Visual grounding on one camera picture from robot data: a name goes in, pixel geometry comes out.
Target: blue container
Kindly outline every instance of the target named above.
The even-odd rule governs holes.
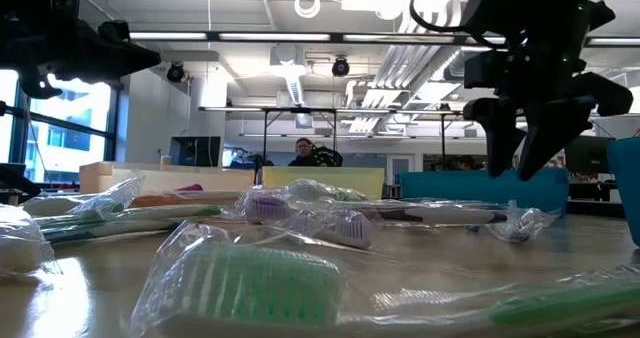
[[[631,238],[640,247],[640,137],[609,143],[607,160],[609,170],[616,176]]]
[[[507,203],[538,208],[544,212],[561,210],[564,217],[569,199],[566,169],[544,168],[528,182],[518,180],[517,172],[505,171],[490,178],[487,171],[417,172],[401,175],[403,198],[442,198]]]

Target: ceiling light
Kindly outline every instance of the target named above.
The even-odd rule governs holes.
[[[328,42],[330,38],[329,34],[319,33],[220,33],[220,40],[222,41]]]
[[[206,33],[189,32],[131,32],[133,40],[207,40]]]
[[[640,38],[591,38],[587,41],[587,47],[596,46],[640,46]]]
[[[260,133],[240,133],[239,137],[264,137],[264,134]],[[332,138],[332,135],[322,135],[322,134],[267,134],[267,137],[274,138]]]
[[[489,47],[460,47],[460,50],[463,52],[486,52],[486,51],[490,51],[491,48]]]
[[[398,114],[430,114],[430,115],[443,115],[443,114],[460,114],[460,112],[454,111],[436,111],[436,110],[399,110]]]
[[[444,34],[345,34],[345,42],[450,45],[453,36]]]
[[[336,109],[337,113],[371,113],[371,114],[387,114],[391,113],[389,109]]]
[[[262,112],[262,108],[251,107],[200,107],[200,110],[211,112]]]

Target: dome camera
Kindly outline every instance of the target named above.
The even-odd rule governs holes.
[[[184,63],[173,62],[167,70],[167,79],[169,82],[182,83],[187,80],[187,73],[184,71]]]
[[[333,69],[331,70],[334,77],[344,77],[349,74],[349,63],[347,63],[347,58],[338,57],[336,58],[336,62],[333,63]]]

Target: person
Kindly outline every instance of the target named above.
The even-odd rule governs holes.
[[[311,145],[311,141],[307,138],[298,139],[296,141],[296,152],[298,156],[289,163],[289,167],[326,167],[326,164],[318,164],[311,157]]]
[[[476,161],[473,157],[464,155],[460,157],[460,169],[461,170],[476,170]]]

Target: plastic bag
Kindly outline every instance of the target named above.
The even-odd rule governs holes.
[[[0,276],[55,272],[51,245],[20,208],[0,204]]]
[[[240,197],[237,191],[167,191],[144,192],[131,203],[132,208],[179,204],[233,205]]]
[[[494,237],[511,243],[524,243],[534,240],[545,228],[551,225],[560,211],[545,213],[539,209],[518,208],[515,201],[509,202],[508,220],[505,223],[488,225],[487,229]]]
[[[105,218],[95,214],[76,214],[36,218],[46,240],[52,244],[101,238],[125,233],[172,231],[184,219],[220,215],[217,206],[184,204],[149,208],[130,208]]]
[[[459,285],[468,291],[447,289],[460,276],[427,267],[275,227],[185,222],[154,258],[130,333],[529,337],[583,330],[640,305],[631,266],[537,284],[469,277]]]
[[[373,246],[374,225],[357,211],[302,210],[270,225],[353,248],[371,249]]]
[[[54,217],[64,215],[95,196],[95,194],[49,195],[42,193],[24,202],[22,209],[32,217]]]
[[[133,172],[131,178],[114,185],[103,193],[96,195],[88,201],[70,209],[68,214],[98,215],[105,218],[111,213],[122,212],[128,208],[133,200],[140,194],[144,186],[145,177],[140,172]]]
[[[367,196],[356,190],[334,187],[310,179],[297,179],[291,182],[284,187],[284,193],[302,201],[330,198],[344,202],[360,202],[368,199]]]
[[[366,216],[386,220],[420,222],[425,225],[494,224],[507,221],[508,207],[500,204],[474,201],[396,200],[366,202],[334,202],[330,209],[357,210]]]

